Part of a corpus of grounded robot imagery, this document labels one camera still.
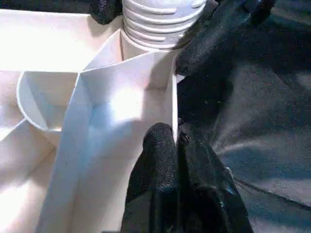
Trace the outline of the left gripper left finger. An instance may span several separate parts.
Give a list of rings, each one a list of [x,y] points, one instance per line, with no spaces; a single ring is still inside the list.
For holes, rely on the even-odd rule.
[[[170,125],[153,125],[142,145],[142,153],[129,178],[122,232],[177,233],[180,230],[178,158]]]

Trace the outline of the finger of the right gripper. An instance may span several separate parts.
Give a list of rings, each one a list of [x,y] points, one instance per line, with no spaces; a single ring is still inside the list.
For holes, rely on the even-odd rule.
[[[241,0],[222,0],[212,14],[204,13],[198,22],[197,34],[175,60],[178,75],[191,75],[228,50],[233,36],[249,25],[249,13],[244,10]]]
[[[105,25],[122,14],[121,0],[91,0],[90,15],[99,24]]]

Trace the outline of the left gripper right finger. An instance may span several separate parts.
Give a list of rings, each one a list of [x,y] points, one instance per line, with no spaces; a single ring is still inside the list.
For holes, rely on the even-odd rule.
[[[251,233],[245,204],[201,132],[178,122],[181,223],[186,233]]]

